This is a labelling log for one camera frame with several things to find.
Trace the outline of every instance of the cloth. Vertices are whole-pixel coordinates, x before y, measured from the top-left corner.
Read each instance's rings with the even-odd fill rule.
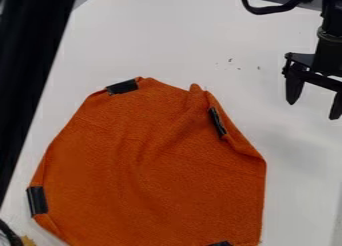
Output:
[[[30,184],[48,206],[34,219],[70,245],[258,245],[260,154],[198,85],[135,83],[90,95],[53,140]]]

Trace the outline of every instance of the white table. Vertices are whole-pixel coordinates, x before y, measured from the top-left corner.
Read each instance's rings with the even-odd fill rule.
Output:
[[[87,95],[151,76],[211,91],[267,160],[263,246],[342,245],[342,120],[327,118],[333,93],[308,85],[290,106],[281,75],[286,52],[314,52],[320,23],[304,9],[257,17],[239,0],[85,3],[71,17],[1,217],[39,246],[61,245],[30,219],[25,194],[45,149]]]

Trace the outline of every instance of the black cable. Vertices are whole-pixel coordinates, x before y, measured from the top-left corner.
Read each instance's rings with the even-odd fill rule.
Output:
[[[241,0],[243,6],[248,10],[249,12],[255,14],[255,15],[266,15],[266,14],[273,14],[273,13],[279,13],[279,12],[285,12],[290,11],[297,7],[302,2],[307,2],[310,0],[290,0],[289,2],[279,5],[279,6],[267,6],[262,8],[252,7],[248,0]]]
[[[16,235],[9,226],[0,219],[0,231],[3,232],[11,246],[23,246],[20,237]]]

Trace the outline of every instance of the orange fabric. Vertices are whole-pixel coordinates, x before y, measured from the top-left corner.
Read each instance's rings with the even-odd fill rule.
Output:
[[[30,185],[49,209],[36,221],[70,245],[258,245],[262,157],[198,85],[136,80],[89,96],[51,143]]]

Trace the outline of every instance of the black tape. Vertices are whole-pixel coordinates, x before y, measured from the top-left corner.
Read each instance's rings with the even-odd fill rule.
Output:
[[[223,135],[226,135],[227,134],[227,130],[226,128],[223,126],[222,122],[221,122],[221,119],[220,119],[220,116],[218,115],[217,111],[216,111],[216,108],[215,107],[212,107],[209,109],[209,114],[214,122],[214,125],[217,129],[217,133],[219,134],[220,138],[223,136]]]
[[[109,95],[123,94],[126,92],[134,91],[138,89],[138,84],[135,79],[113,84],[107,87]]]
[[[42,186],[30,187],[26,190],[32,217],[48,212],[44,188]]]
[[[225,241],[225,242],[218,242],[218,243],[210,244],[208,246],[233,246],[233,244],[230,244],[229,242]]]

